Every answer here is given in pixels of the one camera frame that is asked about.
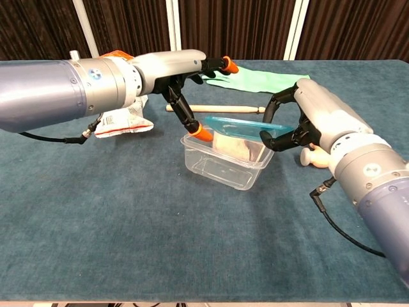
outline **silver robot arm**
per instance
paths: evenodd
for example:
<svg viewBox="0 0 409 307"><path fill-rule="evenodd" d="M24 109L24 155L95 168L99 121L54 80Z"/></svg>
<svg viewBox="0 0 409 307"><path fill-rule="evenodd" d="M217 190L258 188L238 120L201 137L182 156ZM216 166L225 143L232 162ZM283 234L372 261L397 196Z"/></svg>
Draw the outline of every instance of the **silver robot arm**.
<svg viewBox="0 0 409 307"><path fill-rule="evenodd" d="M186 129L210 141L181 94L186 78L235 73L228 58L208 59L197 50L157 52L124 58L7 61L0 64L0 129L25 132L127 107L140 95L162 94Z"/></svg>
<svg viewBox="0 0 409 307"><path fill-rule="evenodd" d="M278 138L262 131L264 144L283 151L314 143L328 152L330 172L409 286L409 164L339 97L309 79L273 95L263 121L288 102L300 108L298 128Z"/></svg>

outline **table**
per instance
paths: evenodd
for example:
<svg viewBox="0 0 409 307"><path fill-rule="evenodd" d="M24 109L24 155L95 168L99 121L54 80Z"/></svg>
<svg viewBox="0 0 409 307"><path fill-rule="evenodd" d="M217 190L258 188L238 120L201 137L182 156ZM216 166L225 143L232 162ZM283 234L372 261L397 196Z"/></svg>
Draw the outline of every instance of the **table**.
<svg viewBox="0 0 409 307"><path fill-rule="evenodd" d="M407 63L237 62L309 74L409 158ZM191 104L270 98L191 81L184 93ZM275 154L251 190L237 191L186 169L185 130L164 110L150 95L152 131L82 146L0 132L0 301L409 302L388 261L350 244L318 212L308 193L330 173L302 167L301 148ZM77 136L92 120L35 132ZM295 105L276 115L297 120ZM341 228L378 248L337 184L323 200Z"/></svg>

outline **blue sticker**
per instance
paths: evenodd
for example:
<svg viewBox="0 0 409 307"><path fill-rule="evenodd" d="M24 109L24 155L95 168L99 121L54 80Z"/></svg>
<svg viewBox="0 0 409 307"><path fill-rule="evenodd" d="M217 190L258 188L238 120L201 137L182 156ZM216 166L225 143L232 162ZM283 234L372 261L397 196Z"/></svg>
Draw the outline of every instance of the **blue sticker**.
<svg viewBox="0 0 409 307"><path fill-rule="evenodd" d="M102 78L102 73L101 73L101 71L100 71L99 69L96 69L96 68L91 68L91 69L88 71L88 74L89 74L89 75L91 76L91 78L94 79L94 80L99 80L99 79Z"/></svg>

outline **clear plastic container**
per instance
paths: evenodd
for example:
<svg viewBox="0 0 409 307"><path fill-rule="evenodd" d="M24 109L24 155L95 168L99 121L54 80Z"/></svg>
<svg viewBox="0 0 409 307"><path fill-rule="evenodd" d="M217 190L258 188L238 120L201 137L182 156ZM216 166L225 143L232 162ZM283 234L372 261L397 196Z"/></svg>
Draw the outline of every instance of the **clear plastic container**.
<svg viewBox="0 0 409 307"><path fill-rule="evenodd" d="M200 141L188 134L180 141L185 145L185 164L189 170L243 191L254 185L274 154L262 142L245 140L250 159L242 161L214 150L212 142Z"/></svg>

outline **brown curtain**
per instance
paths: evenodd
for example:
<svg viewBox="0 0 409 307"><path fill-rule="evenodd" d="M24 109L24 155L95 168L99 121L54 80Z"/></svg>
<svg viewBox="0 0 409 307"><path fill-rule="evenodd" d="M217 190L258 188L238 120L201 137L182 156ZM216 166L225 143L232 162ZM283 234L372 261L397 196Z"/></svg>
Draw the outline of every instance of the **brown curtain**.
<svg viewBox="0 0 409 307"><path fill-rule="evenodd" d="M166 0L84 0L100 54L170 50Z"/></svg>
<svg viewBox="0 0 409 307"><path fill-rule="evenodd" d="M0 60L89 57L72 0L0 0Z"/></svg>
<svg viewBox="0 0 409 307"><path fill-rule="evenodd" d="M283 59L295 0L179 0L183 49Z"/></svg>
<svg viewBox="0 0 409 307"><path fill-rule="evenodd" d="M409 61L409 1L310 0L296 59Z"/></svg>

